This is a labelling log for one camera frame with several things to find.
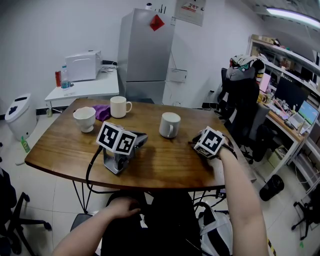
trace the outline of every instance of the human hand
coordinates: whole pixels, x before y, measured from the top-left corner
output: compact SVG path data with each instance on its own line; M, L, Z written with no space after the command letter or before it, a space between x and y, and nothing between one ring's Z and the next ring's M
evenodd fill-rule
M138 201L131 197L118 197L111 201L106 210L108 209L115 219L123 219L139 213L141 209L136 208L138 205Z

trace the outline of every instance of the trash bin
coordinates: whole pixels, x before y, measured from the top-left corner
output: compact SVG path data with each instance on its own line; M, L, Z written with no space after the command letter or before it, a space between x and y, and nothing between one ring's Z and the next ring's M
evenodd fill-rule
M260 198L268 201L285 188L283 180L278 175L273 175L271 179L261 188Z
M28 138L37 125L36 109L31 104L31 94L17 97L4 119L18 141L21 141L22 136L24 139Z

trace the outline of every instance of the purple cloth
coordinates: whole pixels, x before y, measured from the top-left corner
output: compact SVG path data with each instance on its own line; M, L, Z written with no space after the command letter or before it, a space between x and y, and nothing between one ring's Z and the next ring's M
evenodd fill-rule
M109 105L95 105L93 108L95 109L95 119L103 122L111 117Z

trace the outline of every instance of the desk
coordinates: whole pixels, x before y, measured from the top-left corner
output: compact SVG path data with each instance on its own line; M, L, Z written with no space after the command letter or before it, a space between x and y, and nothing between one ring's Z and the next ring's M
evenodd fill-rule
M56 87L44 99L51 102L66 99L86 98L93 96L112 96L119 94L117 70L113 72L99 72L95 80L73 82L74 86L68 90Z
M271 179L272 175L275 175L280 168L285 165L290 157L295 153L299 145L305 139L304 135L300 135L296 129L290 129L288 126L285 125L285 121L283 121L279 116L277 116L271 110L269 111L268 115L266 116L271 122L273 122L281 131L283 131L292 141L292 146L288 149L288 152L285 154L284 158L280 161L280 163L274 168L271 174L265 179L267 182Z
M82 133L73 118L73 111L85 106L109 103L109 100L75 100L38 140L25 158L25 163L41 171L85 183L87 167L98 149L96 138L102 122L96 120L92 132ZM175 112L181 117L175 139L166 139L159 134L164 112ZM203 161L188 144L199 130L207 126L230 138L246 175L251 181L256 180L247 160L213 111L133 102L132 110L124 118L110 118L108 122L122 125L127 130L146 133L148 141L120 175L106 169L103 154L100 153L89 177L93 185L142 191L224 188L224 178L218 176L218 170L213 171L207 161Z

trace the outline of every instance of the white wall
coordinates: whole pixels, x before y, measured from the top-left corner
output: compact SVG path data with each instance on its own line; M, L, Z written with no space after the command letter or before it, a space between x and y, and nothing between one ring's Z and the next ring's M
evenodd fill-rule
M187 70L186 83L167 82L163 103L201 107L210 90L221 86L221 68L246 54L252 34L266 35L263 21L239 0L207 0L203 26L177 20L172 45L177 69Z
M173 14L174 4L162 1L170 6L166 13ZM14 2L0 12L0 114L24 93L32 93L36 107L44 108L65 56L99 49L104 59L116 60L121 18L147 1ZM234 55L246 53L251 34L267 32L263 21L239 0L207 0L202 27L177 20L172 53L188 79L185 84L168 82L163 103L200 107L209 90L221 84L221 68L228 67Z
M145 0L15 2L0 12L0 114L24 93L44 108L65 56L101 50L105 60L116 60L122 17L146 5Z

